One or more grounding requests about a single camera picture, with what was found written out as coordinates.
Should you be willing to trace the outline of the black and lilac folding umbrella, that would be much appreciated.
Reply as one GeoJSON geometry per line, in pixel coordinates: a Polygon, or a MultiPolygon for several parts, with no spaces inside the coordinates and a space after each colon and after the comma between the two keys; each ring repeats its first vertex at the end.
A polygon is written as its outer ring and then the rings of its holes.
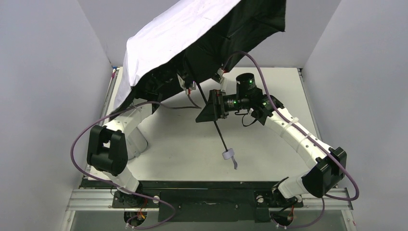
{"type": "Polygon", "coordinates": [[[204,82],[230,71],[271,35],[285,31],[284,0],[181,0],[126,42],[114,110],[135,99],[163,101],[179,78],[204,82]]]}

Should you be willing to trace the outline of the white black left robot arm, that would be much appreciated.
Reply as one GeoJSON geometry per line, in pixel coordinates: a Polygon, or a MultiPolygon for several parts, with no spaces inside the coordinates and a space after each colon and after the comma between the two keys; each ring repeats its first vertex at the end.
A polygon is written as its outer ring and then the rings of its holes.
{"type": "Polygon", "coordinates": [[[148,142],[138,125],[158,107],[164,104],[131,97],[125,109],[112,111],[103,119],[103,125],[96,124],[90,129],[87,163],[123,193],[135,193],[140,186],[128,168],[128,161],[147,149],[148,142]]]}

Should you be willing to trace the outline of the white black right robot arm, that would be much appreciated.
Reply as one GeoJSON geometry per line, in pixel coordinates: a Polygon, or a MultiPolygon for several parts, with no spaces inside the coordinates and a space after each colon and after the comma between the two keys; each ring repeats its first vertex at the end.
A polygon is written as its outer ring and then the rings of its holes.
{"type": "Polygon", "coordinates": [[[322,198],[345,177],[346,152],[340,147],[333,149],[305,129],[280,101],[264,94],[256,86],[252,73],[236,77],[235,94],[211,90],[205,107],[195,121],[215,122],[226,118],[229,112],[240,110],[247,110],[255,121],[285,140],[310,169],[299,176],[284,178],[273,186],[272,193],[276,200],[307,193],[322,198]]]}

